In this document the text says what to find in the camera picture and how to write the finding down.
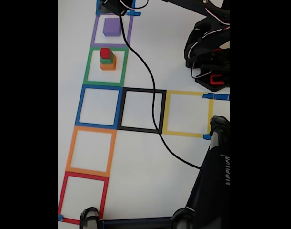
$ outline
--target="green square outline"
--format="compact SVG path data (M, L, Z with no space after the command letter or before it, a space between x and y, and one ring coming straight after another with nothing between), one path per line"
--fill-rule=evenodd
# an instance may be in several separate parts
M124 86L124 79L125 79L126 65L127 65L127 58L128 58L128 50L129 49L127 47L108 47L108 48L110 48L112 51L125 51L123 67L122 67L121 81L119 83L102 82L102 81L88 81L88 75L89 75L90 63L91 63L91 58L92 58L92 52L94 50L100 50L101 49L101 47L90 47L83 84L87 84L87 85L105 85L105 86L120 86L120 87Z

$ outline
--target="red block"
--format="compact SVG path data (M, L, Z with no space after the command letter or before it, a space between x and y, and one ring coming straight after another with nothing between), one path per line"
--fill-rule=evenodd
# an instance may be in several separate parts
M111 58L111 50L109 48L101 48L100 56L102 59L110 59Z

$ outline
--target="yellow square outline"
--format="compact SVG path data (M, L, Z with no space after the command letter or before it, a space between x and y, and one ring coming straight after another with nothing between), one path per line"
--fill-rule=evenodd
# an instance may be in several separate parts
M203 94L205 94L205 92L186 92L186 91L167 90L166 91L166 99L165 99L165 109L164 109L164 119L163 119L163 130L162 130L162 133L165 134L165 135L176 135L176 136L203 138L204 134L200 134L200 133L190 133L190 132L181 132L181 131L168 130L171 94L184 94L184 95L203 96ZM213 117L213 103L214 103L214 100L213 99L209 99L208 132L205 133L205 134L208 134L210 132L210 130L211 130L210 119Z

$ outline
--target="blue square outline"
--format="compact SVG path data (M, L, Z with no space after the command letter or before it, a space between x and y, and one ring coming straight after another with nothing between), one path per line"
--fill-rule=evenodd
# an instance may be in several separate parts
M91 88L91 89L105 89L105 90L116 90L116 91L119 91L119 93L118 93L118 100L117 100L117 106L116 106L116 113L115 113L115 118L113 120L113 125L103 125L103 124L93 124L93 123L80 123L80 113L81 113L81 110L82 110L82 105L83 105L85 90L87 88ZM77 116L76 116L76 119L75 119L75 125L78 125L78 126L87 126L87 127L96 127L96 128L117 129L118 120L119 120L119 114L120 114L120 105L121 105L121 100L122 100L122 92L123 92L123 88L122 87L83 84L82 91L81 91L81 94L80 94L80 101L79 101L78 112L77 112Z

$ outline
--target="stacked blocks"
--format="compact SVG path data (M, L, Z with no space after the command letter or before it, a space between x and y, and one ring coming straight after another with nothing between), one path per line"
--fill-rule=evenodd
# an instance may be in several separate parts
M102 70L116 70L117 58L109 48L101 48L100 68Z

